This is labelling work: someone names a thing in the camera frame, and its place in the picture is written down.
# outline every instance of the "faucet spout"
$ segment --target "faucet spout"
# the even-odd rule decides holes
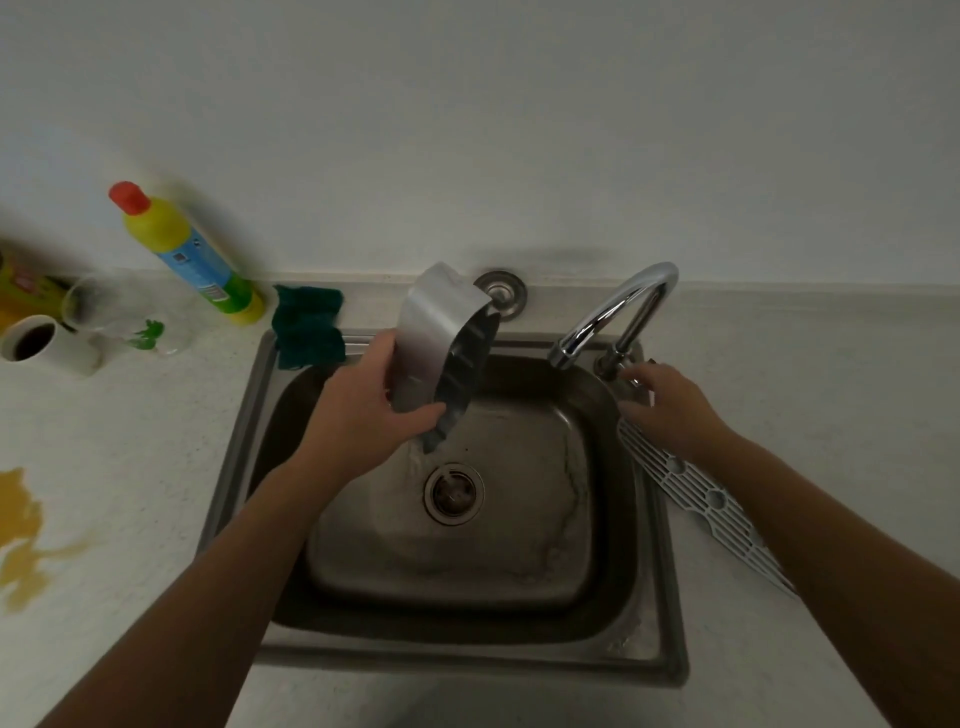
[[[657,313],[664,299],[670,295],[680,271],[673,263],[657,263],[644,268],[635,276],[625,280],[613,290],[605,301],[594,308],[566,336],[553,345],[547,359],[557,369],[573,366],[584,346],[597,333],[616,317],[626,306],[641,296],[646,296],[633,320],[624,329],[620,337],[611,344],[610,349],[598,361],[597,374],[606,380],[616,377],[623,360],[630,353],[630,347]]]

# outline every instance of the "forearm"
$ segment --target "forearm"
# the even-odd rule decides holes
[[[306,534],[339,489],[285,465],[41,723],[227,722]]]
[[[960,582],[744,438],[718,437],[699,464],[743,506],[891,723],[960,715]]]

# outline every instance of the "red bottle cap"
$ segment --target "red bottle cap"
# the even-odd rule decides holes
[[[118,182],[107,194],[128,215],[142,215],[150,209],[150,198],[133,182]]]

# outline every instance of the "detergent bottle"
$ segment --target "detergent bottle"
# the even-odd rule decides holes
[[[109,197],[123,210],[127,232],[234,324],[252,324],[263,315],[263,299],[251,283],[240,278],[171,203],[148,197],[133,182],[118,182]]]

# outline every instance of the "white mug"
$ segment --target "white mug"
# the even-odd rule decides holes
[[[20,367],[81,377],[93,374],[103,355],[56,319],[36,315],[21,319],[4,332],[0,339],[0,357]]]

